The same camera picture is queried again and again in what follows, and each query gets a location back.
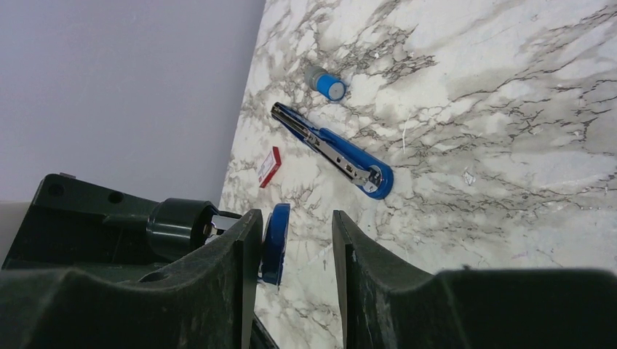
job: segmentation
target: blue object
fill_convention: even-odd
[[[392,185],[394,184],[394,173],[392,172],[390,166],[386,165],[382,161],[377,160],[377,158],[363,151],[362,149],[358,148],[347,140],[344,140],[329,129],[317,128],[310,121],[306,120],[304,117],[302,117],[302,115],[300,115],[297,111],[294,111],[292,108],[289,108],[281,103],[275,103],[274,107],[280,108],[288,116],[294,118],[304,127],[306,127],[310,132],[315,134],[321,141],[326,142],[335,151],[343,155],[345,159],[351,162],[354,166],[359,167],[363,170],[368,170],[371,167],[377,167],[381,172],[382,180],[376,191],[373,191],[371,193],[366,191],[362,185],[356,185],[367,196],[369,196],[370,198],[382,199],[388,196],[388,194],[390,194],[390,190],[392,190]],[[300,141],[302,141],[302,143],[308,145],[311,149],[317,152],[315,148],[313,148],[309,143],[305,141],[305,137],[300,132],[293,129],[284,122],[282,124]]]
[[[326,96],[328,100],[336,102],[343,99],[345,92],[347,92],[347,87],[334,76],[324,74],[317,80],[317,91]]]
[[[290,213],[289,204],[277,204],[266,225],[261,254],[261,280],[268,284],[281,284]]]
[[[347,86],[324,68],[311,66],[304,73],[304,82],[314,91],[319,91],[328,100],[339,101],[347,92]]]

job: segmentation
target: gray cap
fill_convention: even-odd
[[[328,89],[328,95],[331,100],[340,100],[345,95],[345,85],[342,82],[335,82]]]
[[[304,82],[313,91],[317,91],[317,80],[325,74],[327,74],[327,71],[324,68],[312,65],[304,71]]]

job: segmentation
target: small red package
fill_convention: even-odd
[[[268,153],[266,160],[261,164],[257,171],[257,176],[259,177],[259,188],[266,187],[280,166],[281,156],[279,155],[279,149],[278,147],[272,147],[272,151]]]

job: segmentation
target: blue cylindrical object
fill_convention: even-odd
[[[318,91],[328,100],[342,100],[347,86],[338,78],[330,75],[324,68],[311,66],[304,73],[304,81],[312,90]]]

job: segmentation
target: white marble surface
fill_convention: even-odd
[[[268,0],[221,206],[292,204],[281,348],[341,348],[334,209],[419,268],[617,270],[617,2]],[[321,65],[339,104],[303,83]],[[269,115],[282,102],[390,164],[375,201]],[[282,167],[259,189],[275,145]]]

